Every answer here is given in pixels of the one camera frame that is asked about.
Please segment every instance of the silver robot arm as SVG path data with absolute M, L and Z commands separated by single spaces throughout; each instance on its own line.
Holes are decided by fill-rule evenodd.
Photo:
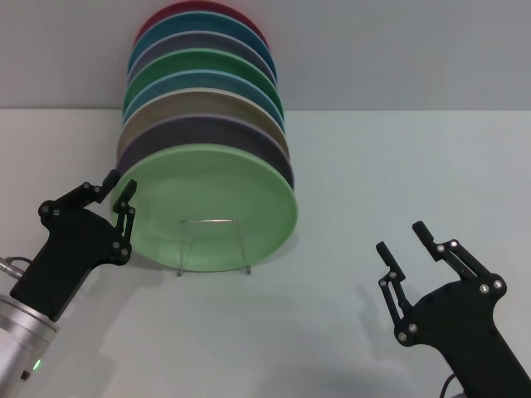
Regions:
M 18 393 L 58 329 L 41 313 L 0 295 L 0 397 Z

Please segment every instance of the dark gray plate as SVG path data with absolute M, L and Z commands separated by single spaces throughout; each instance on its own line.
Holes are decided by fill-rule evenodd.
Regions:
M 189 48 L 210 48 L 230 52 L 256 66 L 276 86 L 273 72 L 255 50 L 243 41 L 239 41 L 232 36 L 209 31 L 181 32 L 157 41 L 140 54 L 139 58 L 135 61 L 127 75 L 127 85 L 150 62 L 170 52 L 187 50 Z
M 190 143 L 213 143 L 238 148 L 268 162 L 293 188 L 290 161 L 280 145 L 267 133 L 236 118 L 216 114 L 194 114 L 167 119 L 140 134 L 118 160 L 123 176 L 147 156 Z

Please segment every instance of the blue plate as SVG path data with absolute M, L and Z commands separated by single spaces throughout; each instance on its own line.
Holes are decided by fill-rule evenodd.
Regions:
M 258 35 L 247 25 L 216 12 L 183 12 L 153 25 L 140 37 L 134 46 L 127 71 L 131 70 L 140 54 L 157 41 L 176 33 L 187 31 L 217 32 L 243 41 L 264 59 L 273 72 L 275 79 L 277 78 L 275 63 L 271 53 L 269 53 L 266 44 Z
M 153 98 L 167 94 L 171 91 L 189 89 L 192 87 L 205 87 L 209 89 L 219 89 L 231 91 L 241 95 L 265 110 L 279 124 L 282 131 L 285 131 L 284 120 L 275 103 L 258 87 L 248 80 L 218 70 L 196 69 L 174 73 L 154 81 L 152 84 L 140 91 L 131 101 L 128 108 L 124 110 L 123 124 L 139 108 L 144 106 Z

